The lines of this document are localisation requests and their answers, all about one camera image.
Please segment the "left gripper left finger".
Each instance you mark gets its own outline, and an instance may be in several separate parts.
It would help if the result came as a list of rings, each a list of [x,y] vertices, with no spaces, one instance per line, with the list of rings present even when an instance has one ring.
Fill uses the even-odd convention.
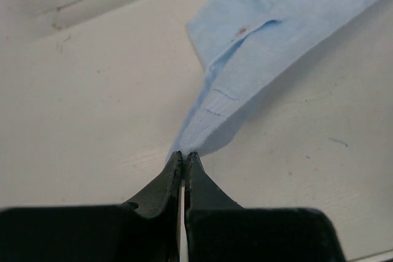
[[[179,261],[182,155],[121,204],[1,210],[1,261]]]

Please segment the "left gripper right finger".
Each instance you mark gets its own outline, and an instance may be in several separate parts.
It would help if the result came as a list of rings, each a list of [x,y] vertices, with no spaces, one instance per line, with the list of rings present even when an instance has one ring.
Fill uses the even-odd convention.
[[[185,161],[189,261],[345,261],[332,222],[308,207],[241,207],[207,175],[197,153]]]

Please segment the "light blue towel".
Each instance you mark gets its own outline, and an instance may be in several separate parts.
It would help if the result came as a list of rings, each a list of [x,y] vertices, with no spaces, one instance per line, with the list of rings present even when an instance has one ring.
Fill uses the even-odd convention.
[[[171,151],[226,146],[273,80],[377,1],[209,0],[187,23],[204,79]]]

